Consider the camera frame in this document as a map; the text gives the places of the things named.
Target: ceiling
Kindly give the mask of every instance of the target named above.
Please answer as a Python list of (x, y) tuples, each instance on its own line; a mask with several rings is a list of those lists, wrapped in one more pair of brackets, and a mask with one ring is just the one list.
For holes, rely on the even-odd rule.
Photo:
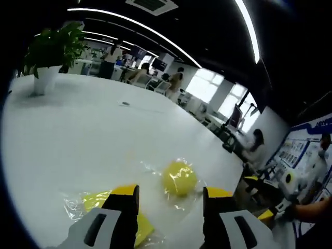
[[(111, 11), (140, 22), (177, 44), (202, 67), (216, 71), (252, 92), (290, 123), (331, 112), (322, 101), (304, 109), (332, 90), (328, 14), (312, 1), (243, 0), (256, 32), (260, 58), (255, 63), (251, 39), (235, 0), (174, 0), (179, 7), (153, 16), (126, 0), (81, 0), (75, 8)], [(168, 52), (196, 66), (173, 45), (130, 21), (104, 13), (68, 12), (67, 19), (84, 20), (85, 31), (101, 33), (152, 51)], [(101, 39), (97, 35), (87, 35)]]

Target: yellow cloth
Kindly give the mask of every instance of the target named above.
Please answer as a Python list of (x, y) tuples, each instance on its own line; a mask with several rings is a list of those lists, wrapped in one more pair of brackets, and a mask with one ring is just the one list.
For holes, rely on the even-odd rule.
[(184, 162), (173, 161), (162, 174), (165, 191), (178, 196), (185, 196), (195, 188), (197, 177), (191, 167)]
[[(83, 196), (82, 201), (84, 203), (84, 207), (87, 212), (89, 212), (93, 208), (101, 208), (111, 193), (117, 195), (132, 195), (133, 186), (136, 186), (136, 184), (120, 186), (113, 191), (108, 190)], [(152, 224), (149, 222), (147, 217), (142, 214), (141, 211), (139, 211), (139, 214), (137, 216), (137, 224), (139, 229), (136, 233), (135, 247), (140, 245), (145, 240), (145, 238), (149, 236), (154, 230)]]

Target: white wall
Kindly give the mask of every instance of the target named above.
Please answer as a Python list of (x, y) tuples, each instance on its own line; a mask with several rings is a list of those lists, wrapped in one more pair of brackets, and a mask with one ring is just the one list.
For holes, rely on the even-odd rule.
[(186, 88), (188, 87), (191, 79), (194, 77), (195, 73), (197, 72), (198, 68), (194, 67), (194, 66), (189, 66), (189, 65), (186, 65), (186, 64), (183, 64), (183, 63), (173, 62), (170, 65), (170, 67), (168, 68), (168, 70), (165, 71), (165, 73), (168, 73), (169, 75), (173, 75), (177, 72), (177, 69), (179, 67), (184, 68), (183, 80), (181, 82), (180, 88), (182, 88), (183, 90), (186, 90)]
[(255, 129), (261, 129), (264, 136), (266, 147), (266, 155), (264, 158), (265, 164), (288, 133), (290, 126), (267, 106), (247, 134), (251, 136)]
[(234, 83), (224, 79), (223, 82), (218, 87), (216, 93), (213, 95), (209, 107), (214, 110), (215, 112), (218, 112), (219, 108), (223, 104), (225, 98), (229, 94), (230, 90), (232, 90), (232, 87), (234, 86)]

